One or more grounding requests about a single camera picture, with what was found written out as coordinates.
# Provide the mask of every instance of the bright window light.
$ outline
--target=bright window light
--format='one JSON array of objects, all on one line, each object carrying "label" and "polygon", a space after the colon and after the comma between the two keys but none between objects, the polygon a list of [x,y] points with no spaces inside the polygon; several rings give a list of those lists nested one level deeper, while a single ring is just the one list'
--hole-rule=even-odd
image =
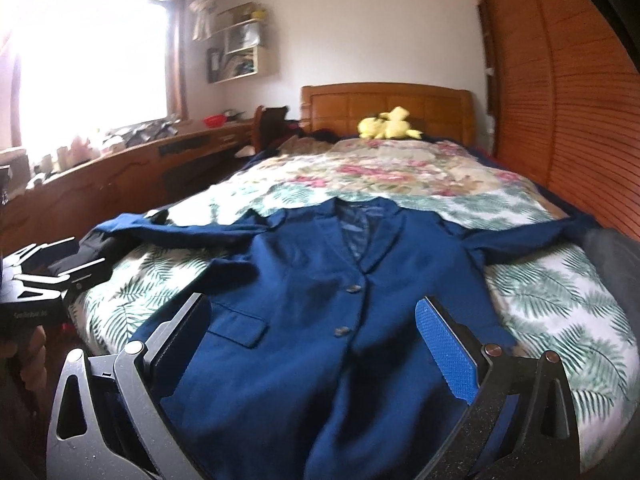
[{"label": "bright window light", "polygon": [[167,115],[162,5],[38,0],[32,8],[18,32],[20,132],[31,160],[78,134]]}]

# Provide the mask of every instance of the bedspread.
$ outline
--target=bedspread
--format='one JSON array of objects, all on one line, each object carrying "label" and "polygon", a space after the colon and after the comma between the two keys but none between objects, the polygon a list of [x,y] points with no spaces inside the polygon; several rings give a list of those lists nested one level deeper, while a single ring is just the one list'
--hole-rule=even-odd
[{"label": "bedspread", "polygon": [[[374,196],[433,210],[468,228],[502,230],[552,219],[529,180],[486,168],[452,142],[313,139],[287,141],[280,155],[170,209],[178,225],[230,224],[249,208],[280,208],[331,197]],[[207,266],[216,251],[142,245],[112,279],[71,308],[78,332],[96,353],[121,350],[136,328]],[[582,467],[612,447],[638,405],[640,360],[628,320],[577,246],[564,244],[517,264],[487,267],[486,281],[516,352],[563,359],[580,433]]]}]

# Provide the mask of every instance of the blue coat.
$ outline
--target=blue coat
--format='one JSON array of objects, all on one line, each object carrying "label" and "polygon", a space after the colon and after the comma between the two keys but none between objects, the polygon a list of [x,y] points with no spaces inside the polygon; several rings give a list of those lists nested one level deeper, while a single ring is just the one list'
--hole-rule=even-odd
[{"label": "blue coat", "polygon": [[409,479],[466,403],[420,338],[415,304],[436,296],[483,343],[505,348],[482,269],[566,237],[588,218],[494,232],[377,198],[249,211],[231,226],[158,226],[121,215],[98,229],[169,248],[229,247],[133,336],[192,292],[212,322],[161,405],[216,480]]}]

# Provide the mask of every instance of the blue textured pad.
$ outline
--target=blue textured pad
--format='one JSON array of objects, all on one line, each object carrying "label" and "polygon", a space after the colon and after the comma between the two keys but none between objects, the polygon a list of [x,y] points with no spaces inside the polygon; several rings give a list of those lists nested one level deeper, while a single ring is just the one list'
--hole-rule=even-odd
[{"label": "blue textured pad", "polygon": [[451,393],[471,404],[479,390],[476,365],[431,303],[415,305],[415,322]]}]

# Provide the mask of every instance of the wooden window frame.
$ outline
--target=wooden window frame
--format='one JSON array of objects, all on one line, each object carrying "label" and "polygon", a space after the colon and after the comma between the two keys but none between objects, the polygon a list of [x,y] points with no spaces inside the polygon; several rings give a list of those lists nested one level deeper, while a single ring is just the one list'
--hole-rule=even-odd
[{"label": "wooden window frame", "polygon": [[[189,118],[186,99],[184,73],[184,27],[186,0],[166,0],[155,2],[168,11],[165,49],[166,107],[168,114],[176,114],[182,120]],[[16,55],[11,90],[11,138],[12,145],[21,146],[20,134],[20,57]]]}]

